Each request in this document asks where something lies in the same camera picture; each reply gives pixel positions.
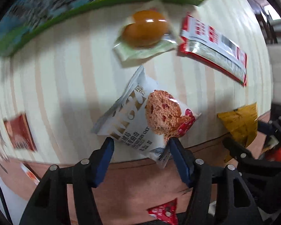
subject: red package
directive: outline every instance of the red package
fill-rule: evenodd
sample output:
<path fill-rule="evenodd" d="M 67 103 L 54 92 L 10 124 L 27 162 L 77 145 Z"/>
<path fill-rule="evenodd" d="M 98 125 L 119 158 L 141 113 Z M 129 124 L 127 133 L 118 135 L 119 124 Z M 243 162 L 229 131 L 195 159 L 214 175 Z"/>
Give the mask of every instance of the red package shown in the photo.
<path fill-rule="evenodd" d="M 148 213 L 152 216 L 171 225 L 178 225 L 176 216 L 177 198 L 162 205 L 148 209 Z"/>
<path fill-rule="evenodd" d="M 5 120 L 4 125 L 14 149 L 37 151 L 34 144 L 26 113 L 12 120 Z"/>
<path fill-rule="evenodd" d="M 179 52 L 201 59 L 246 86 L 247 54 L 236 43 L 189 14 L 183 20 L 180 36 L 184 43 Z"/>
<path fill-rule="evenodd" d="M 278 149 L 271 149 L 265 153 L 265 159 L 268 161 L 281 162 L 281 147 Z"/>
<path fill-rule="evenodd" d="M 36 175 L 29 170 L 29 166 L 26 166 L 24 163 L 21 163 L 22 170 L 26 173 L 26 175 L 33 181 L 36 185 L 40 183 L 40 179 L 36 177 Z"/>

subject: striped tablecloth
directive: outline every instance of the striped tablecloth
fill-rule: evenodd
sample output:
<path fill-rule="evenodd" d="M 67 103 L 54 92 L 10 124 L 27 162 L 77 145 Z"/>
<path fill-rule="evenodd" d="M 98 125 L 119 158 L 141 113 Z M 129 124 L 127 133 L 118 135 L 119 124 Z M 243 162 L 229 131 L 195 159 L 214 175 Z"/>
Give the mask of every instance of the striped tablecloth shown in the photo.
<path fill-rule="evenodd" d="M 106 7 L 69 19 L 0 58 L 0 129 L 6 153 L 27 161 L 74 164 L 100 148 L 93 123 L 119 98 L 138 65 L 123 65 L 112 47 L 126 17 L 141 3 Z M 170 51 L 144 64 L 146 73 L 192 110 L 202 113 L 182 138 L 185 147 L 226 132 L 216 114 L 257 102 L 271 105 L 271 71 L 259 24 L 247 0 L 205 0 L 200 7 L 165 4 L 177 31 L 187 11 L 236 42 L 247 54 L 247 87 Z M 38 152 L 14 150 L 3 119 L 26 112 Z M 113 162 L 141 159 L 115 146 Z"/>

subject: plastic wrapper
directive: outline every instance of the plastic wrapper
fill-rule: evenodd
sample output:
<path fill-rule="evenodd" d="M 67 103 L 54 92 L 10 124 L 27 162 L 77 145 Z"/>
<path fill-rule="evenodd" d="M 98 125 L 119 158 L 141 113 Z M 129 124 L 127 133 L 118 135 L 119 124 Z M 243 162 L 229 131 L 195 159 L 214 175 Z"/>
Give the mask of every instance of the plastic wrapper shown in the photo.
<path fill-rule="evenodd" d="M 26 173 L 26 175 L 31 179 L 31 181 L 33 181 L 36 185 L 40 183 L 40 180 L 23 163 L 21 163 L 21 168 Z"/>
<path fill-rule="evenodd" d="M 257 136 L 258 116 L 257 104 L 243 106 L 231 112 L 218 113 L 226 129 L 231 133 L 235 141 L 244 147 L 248 147 Z M 228 155 L 225 162 L 232 159 Z"/>
<path fill-rule="evenodd" d="M 281 162 L 281 147 L 276 147 L 270 150 L 267 150 L 264 153 L 264 159 L 273 162 Z"/>
<path fill-rule="evenodd" d="M 177 198 L 162 205 L 148 209 L 150 216 L 171 225 L 178 225 L 176 215 Z"/>
<path fill-rule="evenodd" d="M 160 0 L 153 0 L 146 3 L 136 12 L 143 11 L 143 10 L 154 10 L 161 13 L 164 16 L 165 20 L 168 22 L 169 25 L 168 32 L 164 34 L 164 36 L 161 38 L 161 40 L 158 43 L 154 44 L 151 47 L 139 47 L 139 48 L 132 47 L 122 39 L 122 33 L 125 27 L 127 25 L 134 23 L 132 17 L 127 18 L 124 25 L 119 30 L 118 38 L 114 42 L 114 50 L 120 57 L 121 61 L 123 62 L 131 59 L 149 58 L 156 54 L 166 52 L 171 49 L 176 49 L 178 45 L 183 43 L 183 40 L 179 36 L 179 33 L 177 33 L 174 30 L 170 22 L 170 19 L 168 17 L 168 14 Z"/>
<path fill-rule="evenodd" d="M 123 95 L 95 123 L 92 132 L 110 136 L 165 167 L 170 137 L 182 137 L 198 114 L 164 91 L 140 66 Z"/>
<path fill-rule="evenodd" d="M 179 51 L 201 59 L 246 86 L 247 54 L 213 27 L 187 15 L 182 23 L 184 41 Z"/>

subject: wooden surface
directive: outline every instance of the wooden surface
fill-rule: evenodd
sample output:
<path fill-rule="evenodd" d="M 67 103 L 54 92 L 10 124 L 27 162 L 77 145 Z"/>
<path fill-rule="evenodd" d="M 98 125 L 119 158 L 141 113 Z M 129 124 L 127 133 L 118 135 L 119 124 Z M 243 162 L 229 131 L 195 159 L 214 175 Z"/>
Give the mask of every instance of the wooden surface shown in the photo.
<path fill-rule="evenodd" d="M 32 39 L 13 57 L 0 58 L 0 129 L 9 157 L 75 164 L 101 147 L 90 132 L 119 98 L 138 65 L 122 65 L 113 43 L 125 19 L 143 3 L 105 7 L 73 17 Z M 188 148 L 226 132 L 217 113 L 257 102 L 258 115 L 271 105 L 266 44 L 247 0 L 205 0 L 199 7 L 165 4 L 174 28 L 192 15 L 233 40 L 248 55 L 247 87 L 175 50 L 150 58 L 146 73 L 171 95 L 202 113 L 181 138 Z M 13 149 L 3 119 L 26 112 L 38 152 Z M 123 144 L 113 163 L 142 159 Z"/>
<path fill-rule="evenodd" d="M 269 113 L 259 119 L 267 122 Z M 229 134 L 212 141 L 191 147 L 196 158 L 203 159 L 213 166 L 225 166 L 223 160 L 228 151 L 221 141 Z M 265 135 L 258 133 L 248 147 L 257 158 L 261 153 Z M 237 165 L 232 159 L 229 163 Z M 20 168 L 21 161 L 11 158 L 3 162 L 6 174 L 0 167 L 0 176 L 4 183 L 16 194 L 29 200 L 36 185 Z M 40 177 L 44 175 L 50 164 L 29 162 L 30 167 Z M 129 225 L 153 220 L 146 209 L 154 207 L 174 198 L 178 198 L 177 213 L 184 212 L 189 203 L 191 192 L 186 194 L 186 185 L 182 183 L 173 160 L 170 160 L 164 170 L 160 170 L 150 159 L 110 164 L 104 182 L 93 189 L 94 197 L 104 225 Z M 216 200 L 216 185 L 213 186 L 211 201 Z M 68 185 L 68 203 L 70 217 L 77 221 L 73 189 Z"/>

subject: white snack bag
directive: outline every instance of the white snack bag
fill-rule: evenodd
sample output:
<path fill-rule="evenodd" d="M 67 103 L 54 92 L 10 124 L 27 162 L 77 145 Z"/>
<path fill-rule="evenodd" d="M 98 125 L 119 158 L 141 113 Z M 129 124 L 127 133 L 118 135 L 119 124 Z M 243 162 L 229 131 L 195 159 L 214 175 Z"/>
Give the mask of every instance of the white snack bag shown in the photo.
<path fill-rule="evenodd" d="M 110 136 L 164 168 L 170 137 L 182 137 L 199 117 L 185 104 L 162 90 L 140 66 L 123 95 L 95 123 L 92 132 Z"/>

